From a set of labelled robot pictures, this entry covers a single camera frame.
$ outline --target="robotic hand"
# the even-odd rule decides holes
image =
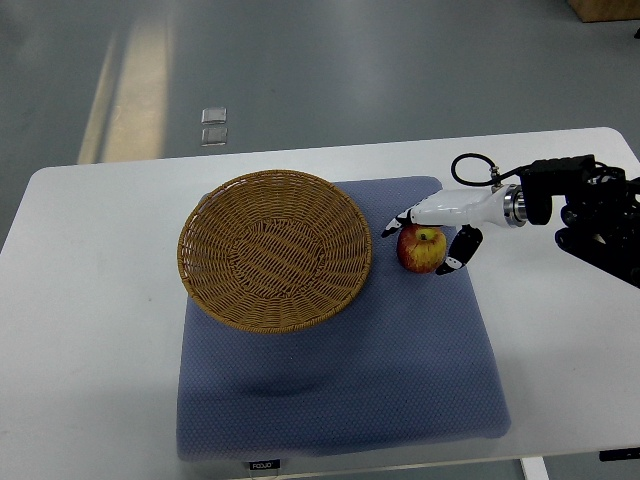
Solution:
[[[521,227],[527,215],[518,185],[488,189],[440,190],[396,216],[385,228],[383,237],[405,225],[462,226],[451,242],[445,262],[436,274],[443,275],[463,267],[482,242],[478,227],[485,222],[501,227]]]
[[[464,158],[487,162],[492,179],[462,180],[456,165]],[[624,170],[596,162],[593,155],[538,160],[500,175],[491,159],[468,153],[453,161],[451,173],[463,185],[491,189],[440,190],[397,215],[382,232],[386,237],[410,224],[461,226],[436,274],[458,270],[471,259],[482,242],[478,227],[484,223],[545,225],[552,196],[564,195],[561,218],[567,228],[556,233],[558,246],[640,288],[640,178],[628,181]],[[520,177],[521,185],[503,186],[501,181],[512,175]]]

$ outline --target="wicker basket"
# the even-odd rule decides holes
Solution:
[[[371,267],[358,206],[321,178],[243,175],[204,197],[178,243],[189,295],[211,317],[255,333],[316,325],[346,307]]]

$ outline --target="blue cushion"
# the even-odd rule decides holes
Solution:
[[[441,188],[431,177],[338,183],[367,218],[373,264],[358,297],[301,332],[228,327],[187,300],[178,390],[185,461],[350,453],[500,437],[510,419],[466,269],[418,275],[389,220]],[[450,243],[455,230],[444,228]]]

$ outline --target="white robotic hand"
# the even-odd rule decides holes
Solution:
[[[397,215],[382,232],[387,237],[405,225],[462,227],[449,247],[438,275],[466,265],[482,242],[478,227],[486,222],[501,227],[521,227],[527,216],[519,185],[489,189],[440,190]]]

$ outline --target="red apple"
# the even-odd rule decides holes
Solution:
[[[398,260],[415,273],[430,273],[444,262],[447,237],[437,227],[409,225],[398,236]]]

